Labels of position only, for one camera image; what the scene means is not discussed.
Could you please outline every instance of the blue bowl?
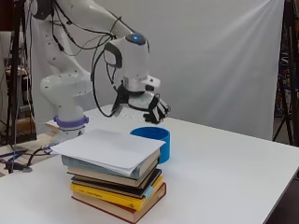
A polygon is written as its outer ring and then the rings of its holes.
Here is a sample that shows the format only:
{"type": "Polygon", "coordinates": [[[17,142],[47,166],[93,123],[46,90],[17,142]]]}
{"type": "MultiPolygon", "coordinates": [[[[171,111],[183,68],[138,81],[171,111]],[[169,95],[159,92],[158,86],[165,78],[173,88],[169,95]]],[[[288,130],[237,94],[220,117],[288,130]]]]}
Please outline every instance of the blue bowl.
{"type": "Polygon", "coordinates": [[[164,163],[170,157],[170,132],[160,127],[143,127],[131,131],[132,135],[165,141],[165,144],[160,148],[159,163],[164,163]]]}

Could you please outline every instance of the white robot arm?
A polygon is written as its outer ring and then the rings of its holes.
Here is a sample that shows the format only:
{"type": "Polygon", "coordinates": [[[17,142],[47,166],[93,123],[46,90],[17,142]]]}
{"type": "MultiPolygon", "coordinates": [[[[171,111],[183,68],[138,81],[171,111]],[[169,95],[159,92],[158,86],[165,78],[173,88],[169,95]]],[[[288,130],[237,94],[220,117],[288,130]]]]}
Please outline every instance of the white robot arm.
{"type": "Polygon", "coordinates": [[[44,78],[40,84],[44,97],[57,106],[55,120],[61,130],[56,137],[57,143],[83,133],[84,124],[88,122],[82,108],[75,104],[74,96],[92,90],[95,95],[94,69],[91,75],[78,64],[75,57],[65,53],[65,50],[71,52],[68,39],[72,40],[72,37],[65,24],[61,22],[55,25],[55,22],[61,21],[61,16],[77,26],[102,28],[117,37],[107,42],[100,54],[103,54],[109,66],[122,70],[122,83],[118,88],[115,87],[118,97],[111,115],[120,110],[122,104],[127,104],[147,112],[146,121],[159,123],[167,116],[169,106],[160,99],[159,94],[154,93],[161,82],[149,75],[150,47],[142,34],[135,32],[121,18],[93,0],[32,0],[29,8],[34,18],[39,20],[39,38],[44,43],[47,60],[59,70],[59,74],[44,78]]]}

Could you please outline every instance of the stack of books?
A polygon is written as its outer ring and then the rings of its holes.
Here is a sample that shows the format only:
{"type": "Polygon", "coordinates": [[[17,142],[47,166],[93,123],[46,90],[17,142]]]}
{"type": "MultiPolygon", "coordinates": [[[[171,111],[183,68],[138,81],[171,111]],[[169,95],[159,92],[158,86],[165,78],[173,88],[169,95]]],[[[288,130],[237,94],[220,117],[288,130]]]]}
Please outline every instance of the stack of books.
{"type": "Polygon", "coordinates": [[[162,171],[157,168],[160,149],[152,151],[130,172],[120,172],[120,168],[112,169],[107,164],[99,165],[98,162],[72,157],[69,153],[63,154],[63,165],[72,175],[72,198],[136,223],[166,194],[162,171]]]}

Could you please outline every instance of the white table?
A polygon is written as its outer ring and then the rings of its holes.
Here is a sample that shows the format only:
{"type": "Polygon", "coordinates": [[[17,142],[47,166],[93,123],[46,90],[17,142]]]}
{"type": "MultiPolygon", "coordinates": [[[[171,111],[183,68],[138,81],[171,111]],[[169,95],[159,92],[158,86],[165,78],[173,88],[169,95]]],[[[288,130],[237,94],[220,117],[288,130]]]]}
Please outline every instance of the white table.
{"type": "MultiPolygon", "coordinates": [[[[105,119],[89,113],[87,129],[129,133],[147,126],[126,113],[105,119]]],[[[166,119],[172,134],[170,161],[160,166],[166,196],[140,224],[260,224],[299,166],[299,149],[189,122],[166,119]]],[[[1,223],[124,223],[71,199],[70,175],[55,157],[30,174],[0,178],[1,223]]]]}

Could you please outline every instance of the white paper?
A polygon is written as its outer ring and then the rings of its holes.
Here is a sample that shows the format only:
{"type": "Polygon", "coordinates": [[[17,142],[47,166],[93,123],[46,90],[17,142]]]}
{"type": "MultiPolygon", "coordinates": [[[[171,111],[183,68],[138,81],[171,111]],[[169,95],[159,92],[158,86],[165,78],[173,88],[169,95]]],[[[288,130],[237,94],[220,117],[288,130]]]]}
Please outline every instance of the white paper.
{"type": "Polygon", "coordinates": [[[164,141],[96,129],[52,149],[59,154],[94,161],[107,169],[113,168],[130,175],[140,162],[163,144],[164,141]]]}

